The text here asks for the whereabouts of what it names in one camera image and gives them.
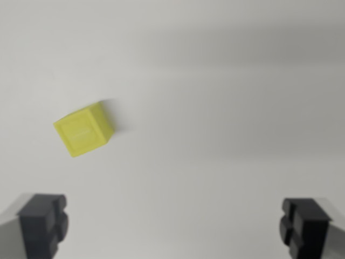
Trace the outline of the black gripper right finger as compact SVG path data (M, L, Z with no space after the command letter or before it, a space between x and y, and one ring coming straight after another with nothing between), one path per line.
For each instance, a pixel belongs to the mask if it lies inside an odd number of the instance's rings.
M344 212L325 198L285 198L279 233L293 259L344 258Z

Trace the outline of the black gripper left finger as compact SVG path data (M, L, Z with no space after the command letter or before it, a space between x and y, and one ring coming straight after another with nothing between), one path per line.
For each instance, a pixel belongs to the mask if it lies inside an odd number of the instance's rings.
M63 194L24 193L1 212L1 258L54 258L68 232Z

